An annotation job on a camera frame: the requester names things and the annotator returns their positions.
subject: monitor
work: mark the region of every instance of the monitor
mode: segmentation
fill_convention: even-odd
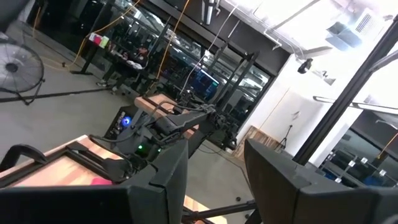
[[[207,74],[203,69],[197,71],[189,83],[195,94],[206,100],[212,99],[217,92],[219,84],[217,80]]]

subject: blue led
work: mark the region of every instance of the blue led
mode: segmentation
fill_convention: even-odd
[[[129,125],[130,125],[130,123],[131,123],[131,117],[129,117],[129,116],[125,116],[123,119],[122,119],[122,126],[123,127],[128,127]]]

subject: person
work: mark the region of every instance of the person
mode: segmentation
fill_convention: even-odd
[[[124,60],[130,60],[134,63],[141,66],[141,69],[146,68],[148,64],[148,48],[141,46],[138,48],[138,51],[134,54],[129,54],[124,52],[122,54]],[[117,71],[120,73],[121,77],[117,80],[116,84],[112,87],[111,93],[114,94],[120,86],[126,81],[126,79],[131,75],[132,68],[131,66],[126,65],[125,63],[119,63],[116,67]],[[105,74],[101,81],[97,82],[96,84],[101,87],[109,86],[108,81],[111,78],[111,73]]]

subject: wooden workbench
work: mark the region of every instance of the wooden workbench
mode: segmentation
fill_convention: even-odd
[[[171,100],[169,97],[163,95],[163,94],[159,94],[159,95],[155,95],[155,96],[150,96],[149,97],[150,100],[152,100],[154,103],[159,104],[163,101],[167,101],[167,102],[171,102],[176,104],[175,101]],[[145,113],[151,113],[156,106],[152,105],[151,103],[149,103],[148,101],[146,101],[145,99],[143,99],[142,97],[137,97],[134,100],[134,104],[136,107],[138,107],[139,109],[142,109]],[[162,104],[162,107],[167,110],[167,111],[171,111],[174,107],[174,105],[168,104],[168,103],[164,103]],[[166,113],[164,113],[162,110],[157,110],[154,113],[154,116],[156,118],[159,118],[161,116],[165,116]],[[193,135],[194,131],[192,131],[191,129],[189,129],[188,131],[186,131],[184,133],[184,136],[186,138],[189,138]]]
[[[88,139],[88,136],[80,136],[70,142],[62,144],[55,149],[47,151],[45,153],[46,156],[51,155],[61,149],[63,149],[66,145],[72,142],[79,142],[80,144],[87,147],[91,152],[101,156],[102,158],[112,158],[112,159],[120,159],[119,156],[109,152],[102,147],[96,145]],[[10,174],[24,166],[27,166],[34,161],[32,159],[23,162],[17,166],[14,166],[4,172],[0,173],[0,177],[4,177],[5,175]],[[28,187],[28,186],[65,186],[65,185],[90,185],[91,181],[95,178],[99,177],[99,175],[94,172],[88,170],[87,168],[79,165],[77,162],[67,158],[61,157],[46,167],[42,168],[40,171],[37,171],[35,174],[32,174],[16,183],[13,184],[13,187]],[[193,211],[204,211],[208,210],[204,205],[195,201],[194,199],[185,196],[184,206]],[[214,217],[209,218],[210,221],[216,224],[227,224],[227,221],[224,217]]]

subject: gray floor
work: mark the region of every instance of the gray floor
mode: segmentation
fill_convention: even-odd
[[[8,34],[15,39],[22,37],[18,26],[13,26]],[[34,39],[25,38],[26,44],[39,55],[57,61],[73,60],[71,52],[42,34],[38,36],[41,41],[52,44],[53,49],[58,52],[54,52]],[[74,69],[79,69],[83,63],[83,60],[79,60]],[[90,67],[90,70],[97,77],[102,76],[103,72],[97,68]],[[97,77],[71,75],[67,71],[46,67],[47,81],[40,94],[97,89],[95,85]],[[13,96],[0,93],[0,98],[4,97]],[[41,151],[47,151],[82,134],[102,135],[119,107],[131,103],[129,99],[111,95],[107,91],[38,99],[30,106],[25,106],[20,101],[2,103],[0,105],[2,124],[0,157],[3,157],[7,149],[14,144],[30,144]],[[236,197],[241,197],[242,201],[252,199],[241,169],[233,164],[241,166],[241,163],[230,158],[229,155],[214,154],[214,151],[219,151],[219,149],[210,142],[205,142],[200,149],[211,154],[197,151],[190,159],[187,195],[209,208],[234,205],[237,203]],[[228,215],[226,218],[229,224],[244,223],[246,213]]]

